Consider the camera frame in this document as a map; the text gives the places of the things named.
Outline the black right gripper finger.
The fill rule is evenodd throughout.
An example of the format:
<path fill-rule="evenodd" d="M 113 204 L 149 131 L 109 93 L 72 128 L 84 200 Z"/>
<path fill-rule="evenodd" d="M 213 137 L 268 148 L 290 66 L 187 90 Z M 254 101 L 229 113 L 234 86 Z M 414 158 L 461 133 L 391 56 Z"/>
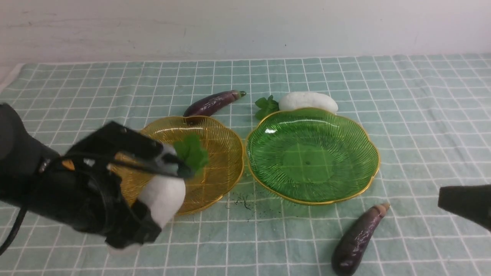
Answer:
<path fill-rule="evenodd" d="M 491 230 L 491 185 L 440 187 L 438 207 Z"/>

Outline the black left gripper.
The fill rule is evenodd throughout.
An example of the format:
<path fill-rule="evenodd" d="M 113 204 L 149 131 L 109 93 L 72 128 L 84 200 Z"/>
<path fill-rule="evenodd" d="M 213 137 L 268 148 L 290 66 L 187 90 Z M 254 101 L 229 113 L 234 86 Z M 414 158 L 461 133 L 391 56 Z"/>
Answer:
<path fill-rule="evenodd" d="M 122 250 L 154 243 L 162 231 L 147 205 L 129 206 L 121 177 L 109 164 L 187 179 L 194 176 L 172 147 L 116 121 L 75 143 L 65 156 L 49 148 L 29 151 L 29 210 L 77 231 L 106 236 Z"/>

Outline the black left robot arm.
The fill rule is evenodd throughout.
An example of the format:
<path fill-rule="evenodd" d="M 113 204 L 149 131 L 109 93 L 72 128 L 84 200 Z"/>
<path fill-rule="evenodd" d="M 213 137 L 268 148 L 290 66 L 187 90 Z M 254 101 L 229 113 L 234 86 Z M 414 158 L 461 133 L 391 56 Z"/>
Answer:
<path fill-rule="evenodd" d="M 123 195 L 122 176 L 110 165 L 154 175 L 153 191 L 140 192 L 130 203 Z M 17 236 L 27 212 L 104 237 L 117 250 L 153 243 L 177 208 L 168 203 L 156 207 L 149 199 L 170 194 L 162 180 L 182 182 L 194 173 L 171 145 L 116 121 L 60 155 L 31 136 L 16 110 L 2 103 L 1 201 L 19 211 L 1 252 Z"/>

